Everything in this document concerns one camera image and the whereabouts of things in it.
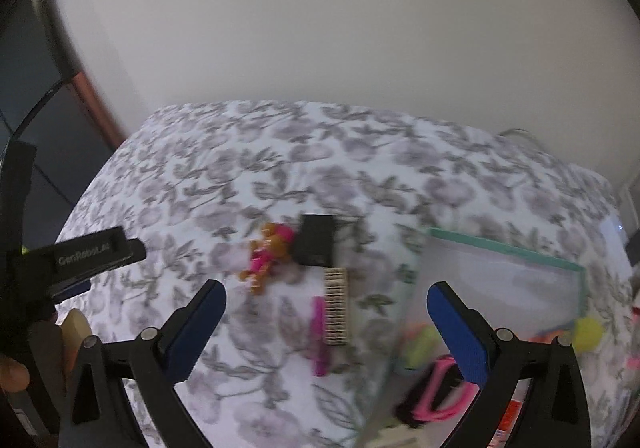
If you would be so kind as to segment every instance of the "pink scissors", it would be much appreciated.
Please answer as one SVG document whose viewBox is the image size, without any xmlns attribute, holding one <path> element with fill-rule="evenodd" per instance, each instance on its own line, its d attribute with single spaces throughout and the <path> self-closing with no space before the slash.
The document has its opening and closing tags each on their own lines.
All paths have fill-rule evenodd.
<svg viewBox="0 0 640 448">
<path fill-rule="evenodd" d="M 418 421 L 446 421 L 463 412 L 474 398 L 477 385 L 463 381 L 462 394 L 454 404 L 443 410 L 433 410 L 433 401 L 440 389 L 447 371 L 455 365 L 452 356 L 442 356 L 434 362 L 433 374 L 427 384 L 424 394 L 413 410 L 413 416 Z"/>
</svg>

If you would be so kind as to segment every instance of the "floral bedspread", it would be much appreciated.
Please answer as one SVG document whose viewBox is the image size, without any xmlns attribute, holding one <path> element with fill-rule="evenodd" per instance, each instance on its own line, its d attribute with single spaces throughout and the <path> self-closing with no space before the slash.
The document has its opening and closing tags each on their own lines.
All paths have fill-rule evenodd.
<svg viewBox="0 0 640 448">
<path fill-rule="evenodd" d="M 160 326 L 208 278 L 228 305 L 198 364 L 176 389 L 212 444 L 340 448 L 354 444 L 385 378 L 402 302 L 431 225 L 578 262 L 590 313 L 606 326 L 580 359 L 594 446 L 613 418 L 630 343 L 630 287 L 607 267 L 598 223 L 615 213 L 606 180 L 484 131 L 392 111 L 310 102 L 234 101 L 153 114 L 107 162 L 60 239 L 121 225 L 145 261 L 94 278 L 79 307 L 104 341 Z M 319 268 L 284 266 L 252 297 L 236 273 L 267 220 L 338 218 L 350 268 L 352 341 L 332 372 L 312 375 L 311 297 Z M 162 446 L 127 383 L 150 446 Z"/>
</svg>

